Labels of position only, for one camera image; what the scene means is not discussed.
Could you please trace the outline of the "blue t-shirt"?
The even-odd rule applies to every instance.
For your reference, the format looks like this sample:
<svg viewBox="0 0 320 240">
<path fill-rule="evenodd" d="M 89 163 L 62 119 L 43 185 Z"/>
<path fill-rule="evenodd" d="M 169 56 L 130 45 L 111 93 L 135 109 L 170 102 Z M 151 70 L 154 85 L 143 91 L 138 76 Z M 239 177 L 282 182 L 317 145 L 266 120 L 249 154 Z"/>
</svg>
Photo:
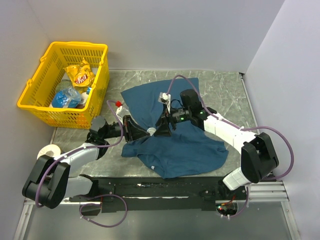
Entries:
<svg viewBox="0 0 320 240">
<path fill-rule="evenodd" d="M 199 86 L 198 78 L 178 78 L 142 84 L 121 92 L 132 118 L 143 129 L 156 126 L 163 106 L 161 92 L 169 91 L 178 99 L 183 90 Z M 149 136 L 126 143 L 122 157 L 137 157 L 163 179 L 208 173 L 222 167 L 228 157 L 224 142 L 207 137 L 189 121 L 177 124 L 171 136 Z"/>
</svg>

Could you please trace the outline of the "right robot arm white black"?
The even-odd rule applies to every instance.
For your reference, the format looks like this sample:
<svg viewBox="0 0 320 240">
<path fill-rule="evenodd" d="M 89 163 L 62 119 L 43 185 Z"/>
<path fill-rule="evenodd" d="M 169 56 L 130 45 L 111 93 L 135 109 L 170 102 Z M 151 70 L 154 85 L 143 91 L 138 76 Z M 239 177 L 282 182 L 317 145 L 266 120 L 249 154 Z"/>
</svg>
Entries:
<svg viewBox="0 0 320 240">
<path fill-rule="evenodd" d="M 163 111 L 156 122 L 155 137 L 169 137 L 177 128 L 177 124 L 189 121 L 204 132 L 213 134 L 232 146 L 240 153 L 240 167 L 227 174 L 218 193 L 223 199 L 230 199 L 236 189 L 257 184 L 268 176 L 278 165 L 279 160 L 270 136 L 264 132 L 256 134 L 235 127 L 217 111 L 205 107 L 197 92 L 187 89 L 180 93 L 182 106 L 171 106 L 171 95 L 159 94 L 159 102 Z"/>
</svg>

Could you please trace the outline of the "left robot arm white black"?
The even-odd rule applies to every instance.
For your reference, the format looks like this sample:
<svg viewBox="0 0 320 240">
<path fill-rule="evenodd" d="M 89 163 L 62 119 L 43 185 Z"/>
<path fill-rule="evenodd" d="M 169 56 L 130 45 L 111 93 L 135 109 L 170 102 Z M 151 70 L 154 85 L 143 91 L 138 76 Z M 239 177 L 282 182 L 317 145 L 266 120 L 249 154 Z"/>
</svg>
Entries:
<svg viewBox="0 0 320 240">
<path fill-rule="evenodd" d="M 70 172 L 103 157 L 111 147 L 107 139 L 120 138 L 131 142 L 149 137 L 155 131 L 153 127 L 144 130 L 130 115 L 112 124 L 108 124 L 103 116 L 97 116 L 81 146 L 56 157 L 43 154 L 37 159 L 22 188 L 22 195 L 34 200 L 37 206 L 50 209 L 56 208 L 63 199 L 78 195 L 94 201 L 99 188 L 93 180 L 87 175 L 70 177 Z"/>
</svg>

